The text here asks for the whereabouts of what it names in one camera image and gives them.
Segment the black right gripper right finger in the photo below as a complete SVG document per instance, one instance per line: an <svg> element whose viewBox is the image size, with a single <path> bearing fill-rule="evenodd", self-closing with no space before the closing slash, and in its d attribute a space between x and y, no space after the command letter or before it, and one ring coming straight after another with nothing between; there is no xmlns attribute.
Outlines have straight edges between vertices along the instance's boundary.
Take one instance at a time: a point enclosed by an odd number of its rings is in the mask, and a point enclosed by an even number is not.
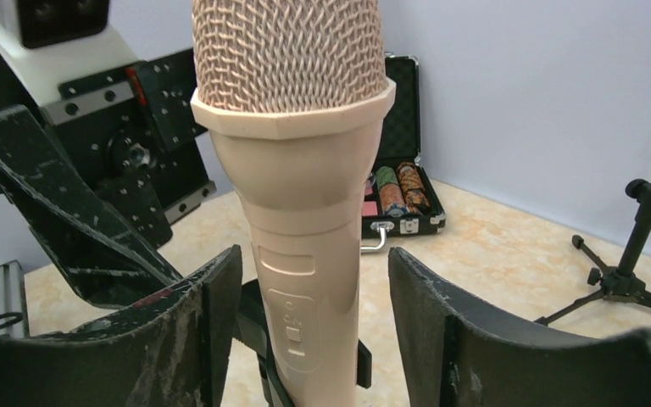
<svg viewBox="0 0 651 407"><path fill-rule="evenodd" d="M651 406L651 328L597 339L513 315L388 254L413 406Z"/></svg>

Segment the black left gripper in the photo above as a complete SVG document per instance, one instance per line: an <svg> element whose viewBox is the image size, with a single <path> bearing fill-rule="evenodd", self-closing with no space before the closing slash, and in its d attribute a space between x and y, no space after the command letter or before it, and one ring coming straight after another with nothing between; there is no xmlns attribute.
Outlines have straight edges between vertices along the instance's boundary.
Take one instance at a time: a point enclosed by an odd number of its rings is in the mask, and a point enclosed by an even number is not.
<svg viewBox="0 0 651 407"><path fill-rule="evenodd" d="M158 249L214 190L187 106L194 87L185 49L67 81L39 107L0 57L0 193L93 306L181 279Z"/></svg>

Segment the beige microphone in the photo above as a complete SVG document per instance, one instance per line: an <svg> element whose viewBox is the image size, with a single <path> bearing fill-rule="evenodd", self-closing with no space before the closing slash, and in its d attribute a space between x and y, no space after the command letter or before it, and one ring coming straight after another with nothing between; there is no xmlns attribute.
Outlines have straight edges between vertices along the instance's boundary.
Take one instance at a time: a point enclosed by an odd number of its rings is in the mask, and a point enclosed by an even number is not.
<svg viewBox="0 0 651 407"><path fill-rule="evenodd" d="M376 1L196 1L195 121L250 225L258 278L359 280L364 188L391 109Z"/></svg>

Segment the black round-base mic stand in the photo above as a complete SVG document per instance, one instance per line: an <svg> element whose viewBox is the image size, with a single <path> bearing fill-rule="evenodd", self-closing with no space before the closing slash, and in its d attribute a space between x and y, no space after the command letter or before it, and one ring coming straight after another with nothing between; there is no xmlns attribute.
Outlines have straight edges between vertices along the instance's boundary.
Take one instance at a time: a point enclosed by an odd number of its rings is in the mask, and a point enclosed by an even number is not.
<svg viewBox="0 0 651 407"><path fill-rule="evenodd" d="M242 286L234 337L263 359L272 406L354 406L357 387L372 385L357 278L253 279Z"/></svg>

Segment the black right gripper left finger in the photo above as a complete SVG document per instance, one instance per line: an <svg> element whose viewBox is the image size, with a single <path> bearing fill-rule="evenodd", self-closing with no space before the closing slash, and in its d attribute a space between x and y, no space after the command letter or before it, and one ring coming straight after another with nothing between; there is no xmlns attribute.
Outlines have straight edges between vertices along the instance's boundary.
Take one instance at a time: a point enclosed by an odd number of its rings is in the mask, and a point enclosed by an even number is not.
<svg viewBox="0 0 651 407"><path fill-rule="evenodd" d="M234 245L70 332L0 337L0 406L218 406L242 283Z"/></svg>

